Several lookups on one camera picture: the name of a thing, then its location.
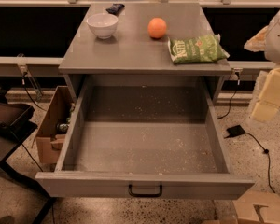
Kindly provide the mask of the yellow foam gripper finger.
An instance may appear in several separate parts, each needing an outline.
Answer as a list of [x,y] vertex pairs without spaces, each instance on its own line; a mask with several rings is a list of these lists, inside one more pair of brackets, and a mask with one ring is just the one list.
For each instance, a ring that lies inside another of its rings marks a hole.
[[247,40],[244,44],[244,49],[259,52],[264,51],[266,46],[266,34],[268,27],[263,27],[259,32],[257,32],[253,37]]
[[271,120],[280,109],[280,66],[271,70],[264,81],[250,118],[258,122]]

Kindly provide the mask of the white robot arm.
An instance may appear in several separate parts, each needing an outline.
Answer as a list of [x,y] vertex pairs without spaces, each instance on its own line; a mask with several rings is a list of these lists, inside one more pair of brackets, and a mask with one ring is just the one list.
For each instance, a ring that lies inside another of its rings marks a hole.
[[280,10],[267,26],[244,44],[244,49],[263,51],[265,58],[276,64],[268,74],[259,75],[260,91],[254,91],[249,107],[249,119],[264,123],[280,110]]

